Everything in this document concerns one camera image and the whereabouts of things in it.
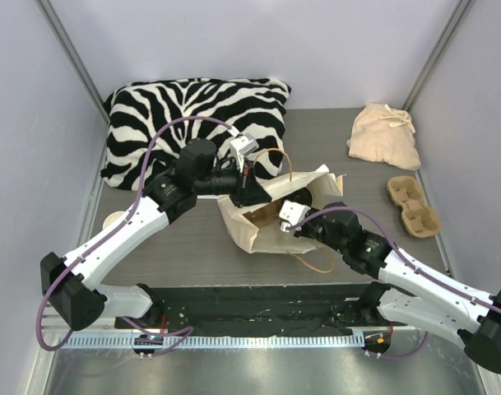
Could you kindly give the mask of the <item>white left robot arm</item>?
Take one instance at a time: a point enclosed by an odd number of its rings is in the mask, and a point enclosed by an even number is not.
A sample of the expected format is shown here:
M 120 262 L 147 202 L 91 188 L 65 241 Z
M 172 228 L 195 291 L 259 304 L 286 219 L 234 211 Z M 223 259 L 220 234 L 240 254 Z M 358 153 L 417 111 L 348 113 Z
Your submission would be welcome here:
M 63 257 L 46 255 L 40 263 L 43 291 L 68 327 L 81 331 L 99 318 L 155 327 L 164 303 L 152 289 L 144 284 L 106 286 L 103 279 L 144 240 L 194 208 L 200 196 L 226 195 L 237 207 L 270 202 L 247 157 L 257 148 L 244 134 L 230 143 L 229 157 L 217 160 L 214 142 L 191 140 L 112 225 Z

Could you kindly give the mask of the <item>cream paper bag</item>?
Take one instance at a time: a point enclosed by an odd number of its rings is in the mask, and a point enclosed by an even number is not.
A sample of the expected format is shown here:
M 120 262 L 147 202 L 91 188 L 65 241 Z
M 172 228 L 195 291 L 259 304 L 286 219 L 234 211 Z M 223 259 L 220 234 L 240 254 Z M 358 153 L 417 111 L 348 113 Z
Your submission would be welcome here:
M 313 196 L 311 207 L 315 209 L 322 209 L 330 202 L 340 201 L 344 194 L 344 176 L 332 173 L 326 165 L 320 165 L 311 172 L 295 172 L 289 169 L 287 174 L 265 180 L 261 185 L 271 195 L 271 202 L 278 202 L 281 206 L 285 200 L 289 200 L 288 197 L 293 192 L 301 188 L 310 190 Z M 292 231 L 282 232 L 278 215 L 263 227 L 256 227 L 247 219 L 246 214 L 269 203 L 238 208 L 227 196 L 218 197 L 217 203 L 230 237 L 244 252 L 288 254 L 315 272 L 328 274 L 334 271 L 336 260 L 329 253 L 324 254 L 330 263 L 327 270 L 317 268 L 304 259 L 302 255 L 305 253 L 315 249 L 323 251 L 322 244 L 311 239 L 296 238 Z

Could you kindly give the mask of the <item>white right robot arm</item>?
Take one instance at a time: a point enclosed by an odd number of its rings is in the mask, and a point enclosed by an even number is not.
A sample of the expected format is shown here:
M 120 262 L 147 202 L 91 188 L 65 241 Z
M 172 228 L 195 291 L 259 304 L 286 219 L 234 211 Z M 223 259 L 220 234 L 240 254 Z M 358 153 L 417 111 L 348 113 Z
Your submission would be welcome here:
M 326 245 L 352 270 L 374 279 L 358 305 L 363 322 L 385 319 L 432 333 L 501 374 L 501 290 L 490 294 L 434 270 L 398 247 L 385 230 L 364 229 L 360 214 L 342 202 L 315 209 L 287 201 L 281 229 Z

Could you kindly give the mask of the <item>brown paper cups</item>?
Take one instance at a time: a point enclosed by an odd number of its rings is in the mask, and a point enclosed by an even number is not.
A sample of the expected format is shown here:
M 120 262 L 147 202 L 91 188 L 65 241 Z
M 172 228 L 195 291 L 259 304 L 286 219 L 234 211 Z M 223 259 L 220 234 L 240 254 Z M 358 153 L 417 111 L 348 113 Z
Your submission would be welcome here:
M 125 214 L 126 214 L 125 211 L 115 211 L 115 212 L 109 214 L 104 219 L 104 222 L 102 224 L 102 230 L 114 229 L 117 225 L 119 225 L 123 221 Z

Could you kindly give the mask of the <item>cardboard cup carrier tray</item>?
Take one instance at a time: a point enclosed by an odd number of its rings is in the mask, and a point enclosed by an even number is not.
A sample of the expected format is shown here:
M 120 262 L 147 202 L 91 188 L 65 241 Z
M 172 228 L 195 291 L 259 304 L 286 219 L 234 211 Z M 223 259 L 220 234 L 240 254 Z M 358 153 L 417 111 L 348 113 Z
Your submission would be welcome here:
M 271 202 L 260 209 L 246 214 L 247 219 L 256 227 L 263 227 L 270 223 L 276 217 L 281 209 L 278 202 Z

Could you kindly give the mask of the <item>single black cup lid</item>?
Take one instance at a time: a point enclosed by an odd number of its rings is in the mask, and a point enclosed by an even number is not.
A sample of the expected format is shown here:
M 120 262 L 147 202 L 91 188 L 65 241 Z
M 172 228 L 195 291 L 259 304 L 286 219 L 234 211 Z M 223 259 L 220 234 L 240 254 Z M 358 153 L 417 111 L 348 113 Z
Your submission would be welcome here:
M 296 202 L 305 206 L 312 206 L 313 196 L 308 188 L 301 188 L 293 192 L 288 199 L 292 202 Z

